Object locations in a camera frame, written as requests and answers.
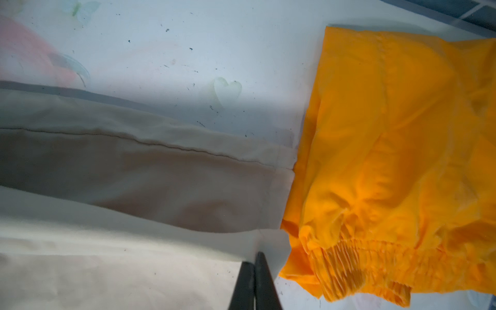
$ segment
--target stitching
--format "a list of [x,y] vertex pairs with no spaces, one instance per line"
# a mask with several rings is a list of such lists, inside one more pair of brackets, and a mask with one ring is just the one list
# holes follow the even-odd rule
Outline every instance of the stitching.
[[239,161],[239,162],[256,163],[256,164],[260,164],[260,165],[268,166],[268,167],[272,167],[272,168],[279,168],[279,167],[275,167],[275,166],[272,166],[272,165],[269,165],[269,164],[261,163],[261,162],[256,161],[256,160],[243,160],[243,159],[234,158],[234,157],[231,157],[231,156],[228,156],[228,155],[212,154],[212,153],[209,153],[209,152],[203,151],[203,150],[187,149],[187,148],[181,148],[179,146],[171,146],[171,145],[165,145],[165,144],[161,144],[161,143],[146,143],[146,142],[139,141],[137,139],[133,139],[133,138],[130,138],[130,137],[121,137],[121,136],[118,136],[118,135],[112,135],[112,134],[106,134],[106,133],[87,133],[87,132],[84,132],[84,133],[68,133],[68,132],[34,130],[34,129],[27,129],[27,128],[3,128],[3,127],[0,127],[0,129],[5,129],[5,130],[25,130],[25,131],[30,131],[30,132],[41,132],[41,133],[51,133],[51,134],[107,136],[107,137],[112,137],[112,138],[119,138],[119,139],[125,139],[125,140],[129,140],[129,141],[134,141],[136,143],[143,144],[143,145],[148,145],[148,146],[163,146],[163,147],[166,147],[166,148],[181,150],[181,151],[185,151],[185,152],[205,153],[205,154],[212,155],[212,156],[219,156],[219,157],[229,158],[229,159],[232,159],[232,160],[235,160],[235,161]]
[[386,44],[385,40],[386,37],[383,34],[378,34],[377,37],[377,42],[379,44],[379,50],[380,50],[380,64],[381,64],[381,74],[380,78],[382,79],[382,85],[383,85],[383,95],[384,95],[384,104],[382,106],[383,111],[382,111],[382,120],[384,121],[384,126],[386,128],[389,128],[389,101],[387,97],[387,90],[388,90],[388,75],[389,72],[387,71],[387,63],[386,63]]

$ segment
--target yellow jacket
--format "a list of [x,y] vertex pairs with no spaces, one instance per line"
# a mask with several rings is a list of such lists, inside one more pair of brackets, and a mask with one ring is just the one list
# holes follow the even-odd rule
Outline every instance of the yellow jacket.
[[496,294],[496,40],[327,28],[294,171],[282,277]]

